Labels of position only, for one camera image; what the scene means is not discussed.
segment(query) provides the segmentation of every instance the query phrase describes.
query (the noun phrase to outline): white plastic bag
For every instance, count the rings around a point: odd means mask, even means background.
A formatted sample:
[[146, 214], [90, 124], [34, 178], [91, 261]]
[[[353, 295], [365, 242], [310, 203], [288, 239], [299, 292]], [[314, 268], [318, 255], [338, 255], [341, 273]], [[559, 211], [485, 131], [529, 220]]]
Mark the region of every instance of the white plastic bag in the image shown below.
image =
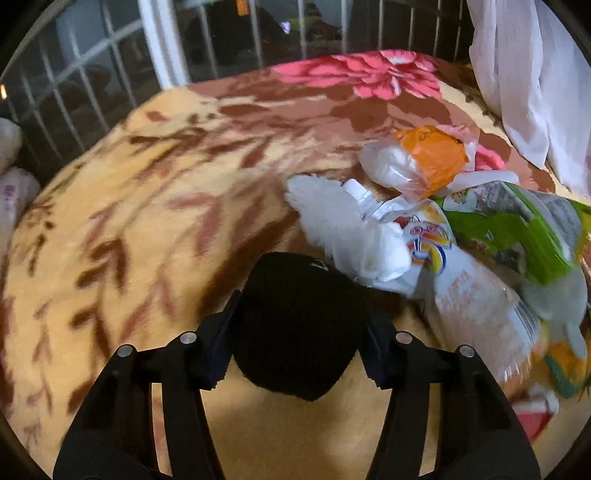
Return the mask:
[[287, 190], [285, 199], [300, 212], [308, 243], [323, 248], [345, 275], [371, 286], [410, 268], [400, 226], [363, 220], [359, 204], [339, 181], [296, 175], [287, 181]]
[[0, 174], [12, 166], [21, 147], [21, 128], [6, 118], [0, 118]]
[[39, 194], [39, 182], [29, 172], [10, 168], [0, 177], [0, 261], [4, 266], [12, 233], [25, 208]]

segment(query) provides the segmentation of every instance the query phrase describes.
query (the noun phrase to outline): trash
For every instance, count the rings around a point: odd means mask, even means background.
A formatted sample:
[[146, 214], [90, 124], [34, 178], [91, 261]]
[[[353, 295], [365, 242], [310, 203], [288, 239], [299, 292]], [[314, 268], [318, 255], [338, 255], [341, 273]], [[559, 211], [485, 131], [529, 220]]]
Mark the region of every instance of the trash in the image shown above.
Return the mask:
[[591, 207], [501, 181], [437, 203], [461, 246], [541, 285], [578, 265], [591, 229]]
[[526, 281], [521, 298], [538, 317], [548, 320], [552, 343], [565, 340], [579, 360], [587, 360], [587, 344], [580, 327], [587, 312], [587, 282], [581, 267], [549, 285]]
[[0, 118], [0, 174], [14, 163], [21, 147], [21, 128], [6, 118]]
[[398, 190], [412, 203], [492, 180], [518, 184], [514, 172], [474, 172], [479, 136], [478, 129], [465, 125], [400, 130], [366, 145], [359, 161], [373, 181]]
[[525, 434], [533, 442], [558, 413], [560, 402], [554, 391], [534, 384], [512, 406]]
[[300, 212], [308, 243], [323, 248], [348, 277], [372, 286], [410, 268], [400, 226], [363, 220], [359, 204], [339, 181], [296, 175], [287, 181], [287, 190], [285, 199]]
[[[587, 303], [579, 256], [591, 229], [591, 208], [501, 181], [439, 200], [458, 243], [489, 257], [489, 266], [549, 321], [552, 343], [567, 339], [587, 358], [580, 332]], [[568, 296], [568, 305], [561, 299]]]
[[[369, 205], [367, 198], [363, 201]], [[517, 393], [547, 347], [537, 316], [513, 289], [456, 245], [435, 202], [412, 205], [399, 197], [379, 205], [371, 218], [399, 224], [412, 257], [406, 273], [373, 287], [423, 300], [442, 348], [472, 345], [505, 394]]]

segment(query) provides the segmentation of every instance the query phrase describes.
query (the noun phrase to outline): white fluffy fabric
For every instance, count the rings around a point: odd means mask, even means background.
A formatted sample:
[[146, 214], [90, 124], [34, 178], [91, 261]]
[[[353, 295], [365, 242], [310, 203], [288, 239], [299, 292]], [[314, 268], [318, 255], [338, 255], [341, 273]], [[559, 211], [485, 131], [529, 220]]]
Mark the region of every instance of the white fluffy fabric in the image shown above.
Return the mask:
[[591, 196], [591, 67], [540, 0], [467, 0], [482, 96], [515, 148]]

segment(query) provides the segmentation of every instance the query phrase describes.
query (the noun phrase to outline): floral blanket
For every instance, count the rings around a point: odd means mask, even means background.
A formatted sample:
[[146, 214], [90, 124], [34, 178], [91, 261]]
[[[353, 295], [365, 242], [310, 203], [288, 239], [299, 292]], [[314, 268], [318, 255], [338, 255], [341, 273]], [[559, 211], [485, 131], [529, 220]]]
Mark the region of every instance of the floral blanket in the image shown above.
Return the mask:
[[[395, 129], [482, 129], [479, 168], [553, 192], [480, 106], [470, 70], [407, 51], [301, 61], [165, 91], [44, 189], [14, 234], [0, 316], [0, 406], [51, 473], [92, 382], [122, 343], [193, 330], [270, 250], [310, 249], [284, 201], [295, 173], [357, 178], [357, 153]], [[433, 344], [393, 294], [400, 328]], [[237, 367], [204, 405], [228, 478], [364, 478], [388, 404], [359, 358], [315, 403], [250, 384]], [[169, 470], [161, 400], [154, 436]], [[423, 471], [433, 468], [436, 411]]]

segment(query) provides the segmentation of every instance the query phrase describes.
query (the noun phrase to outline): snack package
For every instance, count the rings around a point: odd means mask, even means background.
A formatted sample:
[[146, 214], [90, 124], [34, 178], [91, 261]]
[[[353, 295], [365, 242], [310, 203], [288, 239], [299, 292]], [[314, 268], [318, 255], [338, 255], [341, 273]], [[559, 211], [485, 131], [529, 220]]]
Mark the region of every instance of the snack package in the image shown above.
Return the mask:
[[411, 253], [411, 268], [374, 288], [424, 300], [427, 320], [442, 348], [472, 345], [507, 397], [525, 384], [547, 348], [537, 316], [491, 270], [456, 245], [439, 206], [397, 198], [371, 213], [395, 222]]
[[437, 203], [458, 243], [520, 277], [550, 284], [579, 264], [591, 230], [591, 207], [502, 181], [446, 196]]
[[450, 125], [400, 130], [367, 145], [359, 161], [368, 176], [417, 202], [474, 170], [479, 131]]

